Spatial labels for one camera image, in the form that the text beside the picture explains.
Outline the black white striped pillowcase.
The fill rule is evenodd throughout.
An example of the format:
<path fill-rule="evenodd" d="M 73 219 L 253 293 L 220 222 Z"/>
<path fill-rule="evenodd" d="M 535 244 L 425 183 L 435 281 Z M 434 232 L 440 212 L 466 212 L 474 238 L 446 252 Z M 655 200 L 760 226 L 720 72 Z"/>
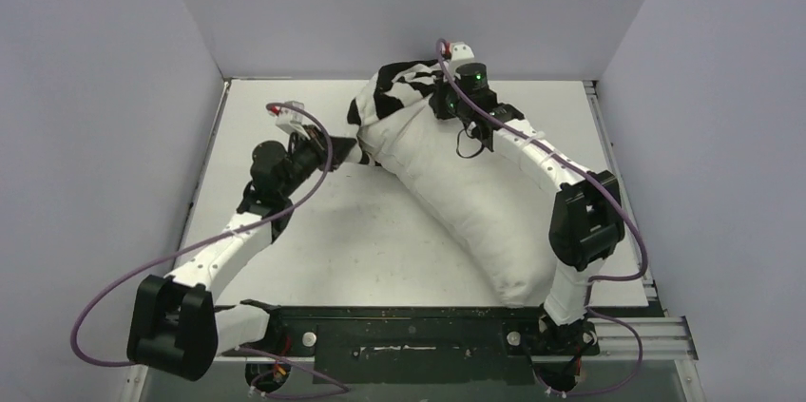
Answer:
<path fill-rule="evenodd" d="M 346 136 L 356 140 L 348 163 L 378 164 L 381 149 L 403 135 L 412 118 L 436 90 L 435 60 L 381 67 L 348 104 Z"/>

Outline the white pillow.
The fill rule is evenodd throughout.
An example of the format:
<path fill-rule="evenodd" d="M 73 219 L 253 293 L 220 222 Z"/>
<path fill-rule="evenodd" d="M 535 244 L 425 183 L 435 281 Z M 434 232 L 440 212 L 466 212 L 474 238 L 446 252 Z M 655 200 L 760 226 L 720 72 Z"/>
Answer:
<path fill-rule="evenodd" d="M 357 136 L 471 256 L 503 305 L 540 305 L 557 264 L 548 242 L 551 198 L 498 155 L 466 158 L 475 144 L 457 141 L 461 130 L 416 106 Z"/>

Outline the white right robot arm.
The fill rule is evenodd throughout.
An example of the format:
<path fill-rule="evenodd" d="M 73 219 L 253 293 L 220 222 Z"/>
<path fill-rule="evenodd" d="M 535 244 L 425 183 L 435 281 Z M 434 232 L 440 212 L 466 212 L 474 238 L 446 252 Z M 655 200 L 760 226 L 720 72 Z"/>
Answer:
<path fill-rule="evenodd" d="M 471 138 L 554 198 L 548 240 L 558 263 L 543 304 L 549 319 L 539 324 L 537 335 L 546 350 L 559 353 L 575 340 L 573 323 L 586 316 L 592 277 L 624 239 L 619 185 L 612 173 L 594 173 L 571 161 L 520 109 L 499 101 L 484 64 L 437 64 L 430 99 L 435 116 L 458 119 Z"/>

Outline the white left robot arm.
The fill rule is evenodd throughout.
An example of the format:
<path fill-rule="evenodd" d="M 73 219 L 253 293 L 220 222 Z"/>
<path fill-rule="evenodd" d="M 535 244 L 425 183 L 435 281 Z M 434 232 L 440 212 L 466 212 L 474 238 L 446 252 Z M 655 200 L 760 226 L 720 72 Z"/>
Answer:
<path fill-rule="evenodd" d="M 166 276 L 148 276 L 138 286 L 127 358 L 196 381 L 217 356 L 240 346 L 276 352 L 285 340 L 283 327 L 271 318 L 276 307 L 251 299 L 224 306 L 217 301 L 248 262 L 286 229 L 292 194 L 318 170 L 337 169 L 356 148 L 356 138 L 325 137 L 310 124 L 288 144 L 258 144 L 251 179 L 222 238 Z"/>

